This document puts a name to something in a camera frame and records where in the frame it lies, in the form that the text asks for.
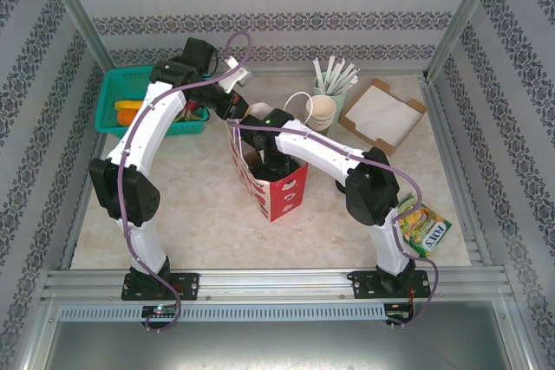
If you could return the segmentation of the aluminium frame post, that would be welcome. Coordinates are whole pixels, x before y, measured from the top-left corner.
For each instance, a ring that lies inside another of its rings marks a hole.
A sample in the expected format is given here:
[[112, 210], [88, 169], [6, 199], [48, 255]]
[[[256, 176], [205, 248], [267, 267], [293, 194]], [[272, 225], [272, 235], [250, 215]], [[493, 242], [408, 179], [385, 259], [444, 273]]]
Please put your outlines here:
[[115, 68], [114, 60], [104, 45], [92, 19], [81, 0], [61, 0], [76, 28], [82, 34], [96, 62], [104, 73]]
[[471, 18], [475, 8], [480, 0], [461, 0], [454, 16], [447, 26], [444, 36], [441, 38], [427, 69], [424, 71], [424, 79], [430, 84], [440, 73], [442, 66], [454, 45], [459, 39], [460, 33], [466, 27], [467, 22]]

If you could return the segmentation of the brown cardboard napkin tray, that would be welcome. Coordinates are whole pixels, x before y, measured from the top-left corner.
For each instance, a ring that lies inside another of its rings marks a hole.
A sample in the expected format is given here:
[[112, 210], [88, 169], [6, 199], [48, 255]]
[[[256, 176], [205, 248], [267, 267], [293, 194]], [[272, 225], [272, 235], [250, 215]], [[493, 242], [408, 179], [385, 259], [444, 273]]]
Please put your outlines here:
[[[351, 109], [351, 107], [356, 103], [356, 101], [362, 96], [362, 94], [372, 85], [377, 86], [378, 88], [380, 88], [381, 90], [385, 91], [386, 93], [391, 94], [392, 96], [394, 96], [396, 99], [400, 100], [399, 98], [397, 98], [395, 95], [393, 95], [390, 91], [390, 85], [388, 85], [387, 83], [375, 78], [363, 91], [361, 91], [354, 99], [353, 101], [351, 101], [346, 107], [343, 108], [343, 112], [339, 118], [339, 124], [346, 128], [348, 131], [350, 131], [351, 133], [353, 133], [355, 136], [359, 137], [362, 140], [365, 140], [366, 142], [368, 142], [370, 145], [378, 147], [379, 149], [381, 149], [382, 151], [384, 151], [386, 153], [387, 156], [392, 156], [395, 151], [398, 149], [398, 147], [394, 147], [391, 146], [389, 144], [387, 144], [386, 142], [382, 141], [382, 140], [378, 140], [378, 141], [373, 141], [368, 139], [367, 137], [365, 137], [363, 134], [357, 132], [355, 130], [355, 125], [353, 122], [349, 121], [346, 119], [345, 114], [348, 110]], [[410, 101], [404, 101], [405, 103], [407, 103], [409, 106], [411, 106], [413, 109], [418, 110], [420, 112], [422, 112], [422, 117], [423, 115], [427, 112], [427, 107], [419, 102], [418, 100], [415, 99], [411, 99]]]

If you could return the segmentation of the yellow green candy bag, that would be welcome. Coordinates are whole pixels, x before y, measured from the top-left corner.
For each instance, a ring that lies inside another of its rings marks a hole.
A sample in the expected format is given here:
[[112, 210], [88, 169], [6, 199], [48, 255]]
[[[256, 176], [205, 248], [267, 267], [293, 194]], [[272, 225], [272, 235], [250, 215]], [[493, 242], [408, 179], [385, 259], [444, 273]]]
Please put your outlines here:
[[451, 229], [452, 224], [435, 211], [422, 204], [421, 207], [407, 215], [417, 202], [413, 193], [409, 193], [397, 206], [398, 221], [403, 240], [419, 255], [428, 258], [441, 239]]

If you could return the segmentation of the stack of paper cups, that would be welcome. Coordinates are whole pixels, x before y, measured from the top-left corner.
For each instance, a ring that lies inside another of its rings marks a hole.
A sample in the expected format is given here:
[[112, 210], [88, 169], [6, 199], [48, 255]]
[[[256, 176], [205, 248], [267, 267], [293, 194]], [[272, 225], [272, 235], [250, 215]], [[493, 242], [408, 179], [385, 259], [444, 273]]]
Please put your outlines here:
[[327, 95], [314, 95], [305, 105], [304, 124], [313, 131], [326, 135], [336, 116], [336, 103]]

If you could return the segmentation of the strawberry print paper gift bag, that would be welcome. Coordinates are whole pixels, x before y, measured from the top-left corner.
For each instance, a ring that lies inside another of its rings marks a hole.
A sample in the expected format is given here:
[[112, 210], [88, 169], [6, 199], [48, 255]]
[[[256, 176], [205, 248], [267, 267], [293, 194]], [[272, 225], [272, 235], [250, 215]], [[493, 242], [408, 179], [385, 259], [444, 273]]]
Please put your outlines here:
[[[251, 106], [248, 115], [263, 119], [273, 109], [268, 104], [259, 102]], [[260, 127], [242, 126], [236, 122], [228, 127], [232, 161], [246, 190], [256, 200], [260, 211], [273, 222], [303, 202], [308, 165], [301, 159], [291, 156], [299, 164], [299, 168], [287, 178], [278, 180], [277, 171], [274, 171], [274, 179], [258, 179], [258, 171], [251, 171], [249, 164], [259, 161], [259, 156], [253, 147], [242, 140], [241, 128], [260, 130]]]

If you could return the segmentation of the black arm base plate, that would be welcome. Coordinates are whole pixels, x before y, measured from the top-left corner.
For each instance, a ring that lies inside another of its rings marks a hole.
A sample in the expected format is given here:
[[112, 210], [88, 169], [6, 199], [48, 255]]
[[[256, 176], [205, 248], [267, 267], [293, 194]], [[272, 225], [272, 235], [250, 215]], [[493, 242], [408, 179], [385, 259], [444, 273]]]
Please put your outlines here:
[[[171, 272], [166, 281], [177, 292], [180, 300], [197, 300], [199, 274]], [[176, 296], [155, 277], [140, 272], [129, 272], [124, 277], [121, 299], [123, 301], [170, 301], [175, 300]]]
[[392, 276], [381, 270], [359, 270], [350, 272], [347, 278], [352, 282], [356, 299], [409, 298], [412, 289], [417, 299], [430, 296], [428, 274], [424, 270], [410, 270], [407, 274]]

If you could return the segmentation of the stack of white napkins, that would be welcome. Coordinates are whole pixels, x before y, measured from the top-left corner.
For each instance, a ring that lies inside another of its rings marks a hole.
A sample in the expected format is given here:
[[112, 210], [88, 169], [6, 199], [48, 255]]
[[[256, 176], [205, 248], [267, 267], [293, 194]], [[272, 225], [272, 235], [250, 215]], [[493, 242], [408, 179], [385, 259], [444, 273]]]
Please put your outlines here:
[[370, 86], [345, 114], [355, 130], [370, 140], [398, 147], [415, 127], [422, 112], [375, 85]]

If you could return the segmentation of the teal plastic basket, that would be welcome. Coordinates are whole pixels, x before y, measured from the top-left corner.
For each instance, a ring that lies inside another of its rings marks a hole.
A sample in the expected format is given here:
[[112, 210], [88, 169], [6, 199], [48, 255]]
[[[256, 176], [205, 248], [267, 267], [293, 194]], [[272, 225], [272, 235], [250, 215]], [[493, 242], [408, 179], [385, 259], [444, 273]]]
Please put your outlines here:
[[[99, 133], [110, 133], [120, 139], [125, 135], [128, 127], [118, 124], [114, 104], [117, 101], [143, 101], [152, 69], [152, 66], [139, 66], [116, 68], [106, 73], [95, 114], [95, 128]], [[203, 121], [173, 122], [166, 136], [202, 133], [210, 118], [206, 111], [207, 118]]]

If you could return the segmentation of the pale green straw holder cup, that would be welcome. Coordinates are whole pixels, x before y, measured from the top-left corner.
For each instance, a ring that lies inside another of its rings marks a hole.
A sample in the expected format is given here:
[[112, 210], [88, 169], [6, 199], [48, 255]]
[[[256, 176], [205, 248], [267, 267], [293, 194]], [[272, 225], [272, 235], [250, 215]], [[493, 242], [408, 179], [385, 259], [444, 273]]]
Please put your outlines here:
[[319, 80], [316, 77], [314, 79], [314, 87], [313, 87], [313, 93], [312, 94], [313, 95], [324, 95], [324, 96], [330, 97], [337, 104], [337, 107], [342, 107], [343, 103], [346, 100], [347, 93], [349, 92], [349, 90], [352, 87], [353, 87], [353, 84], [350, 83], [345, 88], [342, 88], [338, 94], [325, 94], [322, 91], [322, 89], [320, 88]]

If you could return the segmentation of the aluminium mounting rail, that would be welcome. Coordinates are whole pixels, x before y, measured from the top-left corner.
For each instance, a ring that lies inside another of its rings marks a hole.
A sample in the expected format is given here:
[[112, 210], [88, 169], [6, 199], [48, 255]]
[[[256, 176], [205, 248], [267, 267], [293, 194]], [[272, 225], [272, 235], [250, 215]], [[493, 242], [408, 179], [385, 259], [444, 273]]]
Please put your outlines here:
[[[441, 267], [439, 276], [426, 269], [434, 299], [498, 301], [514, 297], [502, 266]], [[124, 269], [55, 270], [47, 274], [41, 302], [60, 304], [116, 303], [121, 300]], [[316, 303], [353, 300], [349, 269], [201, 269], [200, 303]]]

